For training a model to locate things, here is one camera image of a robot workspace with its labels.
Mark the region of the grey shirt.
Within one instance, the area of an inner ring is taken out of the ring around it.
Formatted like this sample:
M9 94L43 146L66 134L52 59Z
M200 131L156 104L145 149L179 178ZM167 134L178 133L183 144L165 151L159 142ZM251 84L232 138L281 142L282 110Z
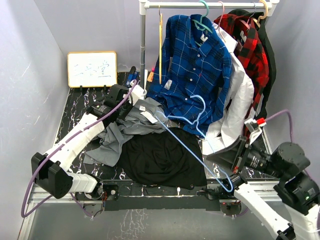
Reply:
M118 162L124 143L135 135L162 133L162 124L168 122L164 107L156 100L147 97L138 100L124 120L118 119L110 123L95 139L100 140L100 146L85 153L85 164L104 164L113 167Z

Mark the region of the light blue wire hanger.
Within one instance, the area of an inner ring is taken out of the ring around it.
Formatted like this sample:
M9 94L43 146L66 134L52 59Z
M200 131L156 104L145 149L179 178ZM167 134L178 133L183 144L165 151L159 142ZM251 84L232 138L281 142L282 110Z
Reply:
M202 104L203 104L203 108L201 110L201 112L198 114L197 118L194 121L190 121L188 120L186 117L184 116L174 116L174 115L168 115L165 116L164 113L162 113L161 111L157 111L157 113L161 114L162 116L166 117L166 118L173 118L173 119L178 119L178 120L183 120L186 121L187 123L191 124L191 125L195 125L195 128L197 130L197 132L208 142L210 148L212 151L214 151L214 148L212 147L211 143L207 140L206 135L199 129L199 120L200 117L202 116L202 114L205 112L206 110L206 103L205 100L203 99L202 96L196 94L196 95L191 95L190 96L191 99L197 98L199 99ZM193 156L195 157L195 159L214 177L215 174L211 171L211 169L204 163L204 161L202 159L200 159L185 143L183 143L182 140L180 140L180 138L178 138L160 119L159 117L155 114L154 115L155 119L158 120L158 122ZM229 183L229 188L227 188L221 181L219 178L215 178L215 180L220 184L220 186L227 192L227 193L232 193L234 191L234 185L233 182L231 181L231 178L229 177L229 175L223 171L220 167L218 167L219 172L223 173L227 179L227 182Z

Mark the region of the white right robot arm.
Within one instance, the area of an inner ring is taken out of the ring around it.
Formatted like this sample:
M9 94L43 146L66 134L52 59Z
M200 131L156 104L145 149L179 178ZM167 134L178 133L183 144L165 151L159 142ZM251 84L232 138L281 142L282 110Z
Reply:
M257 144L239 137L231 146L207 155L206 159L231 171L223 194L244 203L275 240L320 238L320 188L305 172L311 163L296 143L283 142L269 154ZM291 220L282 218L255 192L241 175L244 167L278 179L273 187Z

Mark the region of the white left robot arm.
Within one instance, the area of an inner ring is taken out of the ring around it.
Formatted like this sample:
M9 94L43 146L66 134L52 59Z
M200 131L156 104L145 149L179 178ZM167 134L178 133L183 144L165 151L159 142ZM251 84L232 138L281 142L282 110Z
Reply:
M60 142L44 154L35 153L31 158L33 182L56 199L77 192L99 199L104 188L98 178L69 169L82 150L109 124L125 118L135 103L132 92L132 88L113 85L101 101L87 108L78 124Z

